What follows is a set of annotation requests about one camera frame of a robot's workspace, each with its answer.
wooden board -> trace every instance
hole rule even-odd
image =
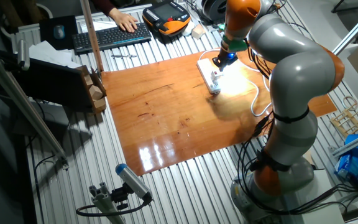
[[[245,141],[262,119],[250,112],[256,90],[246,80],[259,87],[254,111],[260,113],[270,102],[261,74],[237,61],[225,69],[221,93],[213,96],[196,66],[200,55],[102,73],[126,163],[137,175]],[[253,66],[247,52],[239,57]],[[309,106],[316,116],[336,111],[327,95]]]

black keyboard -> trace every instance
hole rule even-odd
[[[100,50],[113,49],[149,41],[152,36],[150,35],[146,24],[139,23],[136,25],[137,29],[133,33],[123,31],[118,27],[96,31]],[[88,33],[73,35],[73,42],[74,51],[77,55],[92,52]]]

white cable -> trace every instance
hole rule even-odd
[[[260,72],[258,69],[251,68],[251,67],[249,67],[248,65],[246,65],[246,64],[244,64],[244,63],[242,63],[242,64],[243,64],[245,67],[247,67],[248,69],[251,69],[252,71]],[[265,85],[265,87],[266,87],[266,90],[267,90],[268,92],[270,92],[270,89],[269,89],[269,87],[267,86],[267,83],[266,83],[266,78],[265,78],[262,74],[261,74],[261,76],[262,76],[262,79],[264,80],[264,85]],[[258,88],[258,86],[257,86],[255,83],[253,83],[251,80],[249,80],[249,79],[247,79],[247,78],[246,78],[246,80],[247,80],[248,82],[250,82],[250,83],[255,87],[255,89],[256,89],[255,98],[254,98],[254,100],[252,100],[252,103],[251,103],[251,113],[252,113],[255,117],[262,116],[262,115],[267,111],[267,109],[269,108],[269,106],[272,105],[272,103],[269,103],[269,104],[265,107],[265,109],[264,109],[260,114],[255,114],[254,104],[255,104],[255,102],[256,102],[256,99],[257,99],[258,96],[259,96],[259,88]]]
[[[211,49],[211,50],[206,50],[204,51],[201,55],[200,55],[200,58],[198,60],[201,60],[204,56],[205,53],[208,53],[208,52],[212,52],[212,51],[220,51],[219,49]]]
[[[251,84],[255,87],[255,89],[256,89],[255,98],[254,98],[254,100],[252,100],[252,103],[251,103],[251,113],[252,113],[255,117],[262,116],[262,115],[267,111],[267,109],[269,108],[269,106],[272,105],[272,103],[269,103],[269,104],[265,107],[265,109],[264,109],[260,114],[255,114],[254,104],[255,104],[255,102],[256,102],[256,99],[257,99],[258,96],[259,96],[259,88],[258,88],[258,86],[257,86],[255,83],[253,83],[251,80],[249,80],[249,79],[246,79],[246,80],[247,80],[249,83],[251,83]]]
[[[264,76],[262,76],[262,79],[264,80],[264,84],[265,84],[265,87],[266,87],[266,90],[268,91],[268,92],[270,92],[270,88],[267,86],[267,84],[266,84],[266,79],[267,78],[265,78]]]

white power strip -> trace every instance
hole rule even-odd
[[[201,75],[203,76],[204,82],[208,87],[209,92],[211,94],[220,93],[221,87],[219,86],[218,78],[222,76],[222,73],[213,68],[208,58],[198,60],[197,67],[198,70],[200,70]]]

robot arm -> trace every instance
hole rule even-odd
[[[226,3],[226,21],[221,50],[213,62],[223,68],[237,60],[236,52],[247,50],[244,42],[254,22],[266,15],[271,9],[269,0],[228,0]]]
[[[277,64],[270,76],[275,120],[265,148],[252,165],[255,172],[247,181],[260,201],[294,192],[313,180],[313,170],[302,157],[318,130],[308,103],[336,88],[344,75],[344,65],[337,56],[270,14],[271,7],[268,0],[228,0],[221,49],[213,59],[222,71],[237,59],[236,52],[248,49],[244,42],[248,35],[252,49]],[[233,185],[239,185],[241,178]],[[232,190],[236,206],[245,209],[251,203],[244,202],[240,194]]]

